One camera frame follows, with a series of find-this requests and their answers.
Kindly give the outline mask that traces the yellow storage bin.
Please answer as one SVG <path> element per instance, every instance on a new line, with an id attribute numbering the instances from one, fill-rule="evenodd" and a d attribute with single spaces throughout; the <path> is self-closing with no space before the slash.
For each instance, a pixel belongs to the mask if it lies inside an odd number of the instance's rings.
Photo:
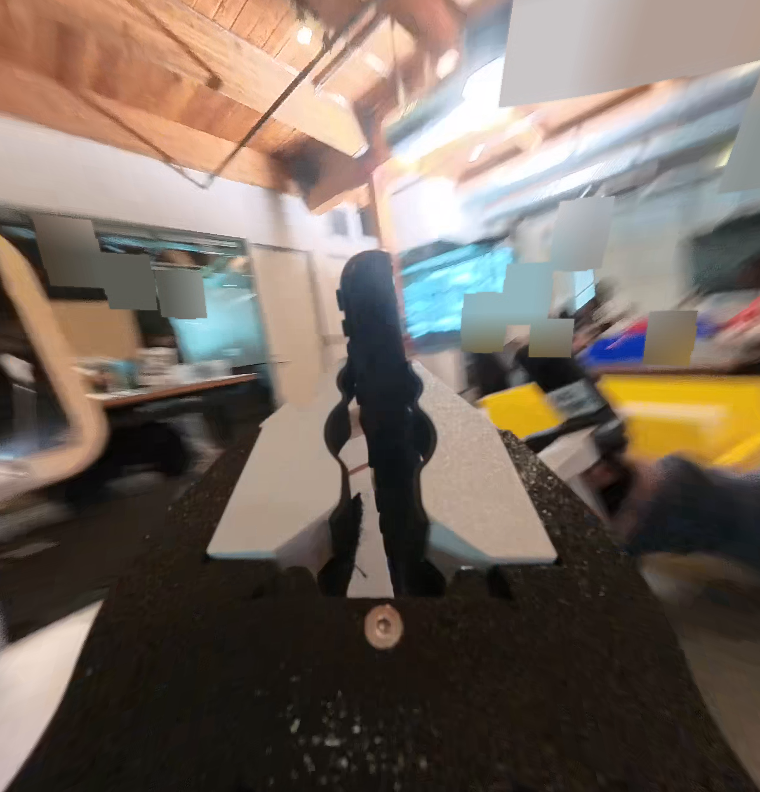
<path id="1" fill-rule="evenodd" d="M 583 373 L 624 421 L 638 460 L 760 470 L 760 375 Z"/>

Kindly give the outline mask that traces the wood edged table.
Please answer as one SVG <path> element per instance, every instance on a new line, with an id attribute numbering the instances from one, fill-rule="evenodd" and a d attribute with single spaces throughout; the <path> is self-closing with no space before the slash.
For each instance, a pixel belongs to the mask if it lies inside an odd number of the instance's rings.
<path id="1" fill-rule="evenodd" d="M 138 389 L 120 393 L 89 393 L 88 399 L 99 404 L 104 410 L 115 411 L 156 401 L 188 398 L 194 394 L 218 391 L 227 387 L 247 384 L 256 381 L 258 378 L 259 374 L 250 372 L 239 375 L 228 375 L 216 379 L 205 379 L 185 384 L 166 385 L 158 388 Z"/>

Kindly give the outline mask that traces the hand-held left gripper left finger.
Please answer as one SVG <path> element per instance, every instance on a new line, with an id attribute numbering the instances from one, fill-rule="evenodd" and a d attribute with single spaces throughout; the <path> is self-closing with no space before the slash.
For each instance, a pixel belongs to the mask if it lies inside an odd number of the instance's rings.
<path id="1" fill-rule="evenodd" d="M 324 589 L 347 589 L 355 575 L 350 550 L 337 559 L 329 520 L 339 507 L 343 473 L 365 462 L 365 441 L 352 437 L 335 457 L 325 423 L 341 400 L 332 365 L 305 404 L 288 402 L 259 428 L 207 546 L 218 561 L 269 561 L 280 568 L 305 567 Z"/>

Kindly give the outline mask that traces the black folding knife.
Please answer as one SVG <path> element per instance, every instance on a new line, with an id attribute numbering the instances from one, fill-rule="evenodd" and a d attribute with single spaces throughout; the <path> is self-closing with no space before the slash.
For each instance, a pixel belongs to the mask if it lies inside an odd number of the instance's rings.
<path id="1" fill-rule="evenodd" d="M 426 557 L 431 521 L 421 493 L 437 433 L 419 404 L 423 381 L 406 356 L 391 256 L 381 250 L 353 256 L 336 297 L 344 314 L 346 361 L 335 379 L 339 401 L 325 421 L 327 450 L 339 459 L 351 434 L 354 401 L 393 594 L 442 596 L 445 577 Z"/>

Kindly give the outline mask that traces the white door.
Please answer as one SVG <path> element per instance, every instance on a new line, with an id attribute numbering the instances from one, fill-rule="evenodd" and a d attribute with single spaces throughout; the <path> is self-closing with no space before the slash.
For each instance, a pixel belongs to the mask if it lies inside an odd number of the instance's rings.
<path id="1" fill-rule="evenodd" d="M 306 405 L 323 373 L 311 257 L 274 246 L 251 247 L 276 400 Z"/>

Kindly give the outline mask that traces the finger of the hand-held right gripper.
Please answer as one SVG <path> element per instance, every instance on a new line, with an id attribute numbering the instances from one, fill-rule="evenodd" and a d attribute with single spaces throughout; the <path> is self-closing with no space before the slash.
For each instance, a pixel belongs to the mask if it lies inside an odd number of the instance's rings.
<path id="1" fill-rule="evenodd" d="M 591 491 L 585 474 L 602 458 L 594 439 L 595 432 L 595 428 L 585 428 L 563 435 L 536 453 L 539 460 L 574 492 Z"/>

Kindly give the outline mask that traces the large paned window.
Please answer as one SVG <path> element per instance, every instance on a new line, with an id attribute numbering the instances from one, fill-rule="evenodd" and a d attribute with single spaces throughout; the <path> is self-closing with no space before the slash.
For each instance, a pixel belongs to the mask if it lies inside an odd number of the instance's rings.
<path id="1" fill-rule="evenodd" d="M 457 333 L 466 294 L 502 292 L 513 249 L 490 239 L 438 242 L 406 253 L 401 276 L 407 334 L 412 339 Z"/>

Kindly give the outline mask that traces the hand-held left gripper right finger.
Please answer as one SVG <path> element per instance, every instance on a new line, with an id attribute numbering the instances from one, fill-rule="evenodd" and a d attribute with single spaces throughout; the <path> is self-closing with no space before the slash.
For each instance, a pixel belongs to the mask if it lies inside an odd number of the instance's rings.
<path id="1" fill-rule="evenodd" d="M 428 560 L 447 580 L 461 569 L 554 564 L 553 543 L 497 428 L 420 362 L 412 369 L 437 436 L 420 474 Z"/>

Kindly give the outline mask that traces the person's right forearm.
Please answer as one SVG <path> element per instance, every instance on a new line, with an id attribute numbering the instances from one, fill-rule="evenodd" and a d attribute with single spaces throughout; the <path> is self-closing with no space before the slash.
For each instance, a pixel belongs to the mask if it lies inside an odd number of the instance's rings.
<path id="1" fill-rule="evenodd" d="M 760 471 L 668 456 L 640 466 L 617 518 L 629 554 L 703 554 L 760 571 Z"/>

